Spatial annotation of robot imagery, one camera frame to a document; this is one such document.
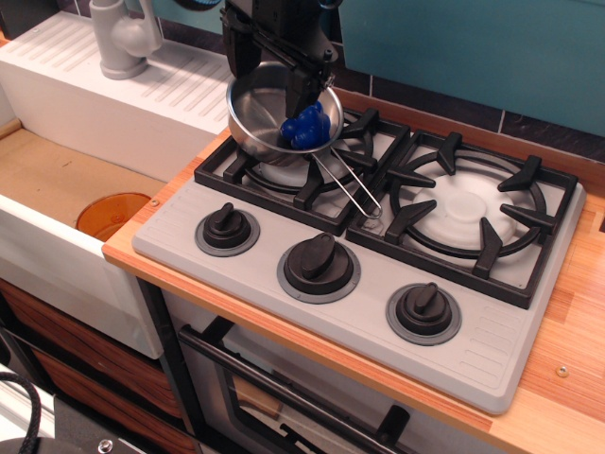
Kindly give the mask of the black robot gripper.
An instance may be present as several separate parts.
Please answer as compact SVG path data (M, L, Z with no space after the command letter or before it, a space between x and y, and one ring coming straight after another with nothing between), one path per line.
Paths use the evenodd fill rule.
M286 71L285 116L297 117L334 79L337 52L321 25L337 1L227 1L221 10L223 43L233 76L256 69L266 51Z

